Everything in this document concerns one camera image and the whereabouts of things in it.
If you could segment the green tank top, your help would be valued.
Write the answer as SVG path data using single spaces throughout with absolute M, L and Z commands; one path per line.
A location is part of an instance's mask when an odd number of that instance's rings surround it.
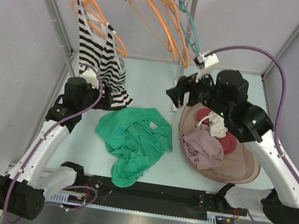
M 173 151 L 172 126 L 155 108 L 125 108 L 103 116 L 96 133 L 109 154 L 117 157 L 111 181 L 119 188 L 134 185 L 166 152 Z

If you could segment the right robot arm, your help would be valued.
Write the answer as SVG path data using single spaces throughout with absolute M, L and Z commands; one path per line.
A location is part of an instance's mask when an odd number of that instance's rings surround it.
M 248 101 L 249 83 L 239 71 L 224 70 L 215 80 L 208 73 L 179 78 L 166 94 L 177 108 L 202 104 L 223 118 L 226 128 L 259 161 L 273 184 L 271 190 L 240 188 L 228 184 L 216 197 L 216 207 L 234 207 L 263 213 L 273 224 L 299 224 L 299 173 L 275 141 L 275 126 L 265 110 Z

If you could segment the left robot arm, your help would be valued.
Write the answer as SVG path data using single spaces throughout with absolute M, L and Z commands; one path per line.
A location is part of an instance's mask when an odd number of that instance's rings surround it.
M 63 94 L 48 110 L 40 133 L 20 161 L 0 175 L 0 210 L 34 220 L 45 202 L 62 189 L 79 190 L 85 184 L 84 167 L 64 162 L 58 170 L 42 176 L 59 145 L 89 109 L 105 109 L 112 97 L 104 84 L 94 88 L 82 77 L 67 80 Z

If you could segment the orange hanger front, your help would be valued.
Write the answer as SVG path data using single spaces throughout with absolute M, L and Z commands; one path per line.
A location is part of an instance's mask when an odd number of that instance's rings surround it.
M 142 19 L 149 30 L 157 37 L 165 49 L 177 60 L 177 51 L 167 22 L 152 0 L 125 0 Z

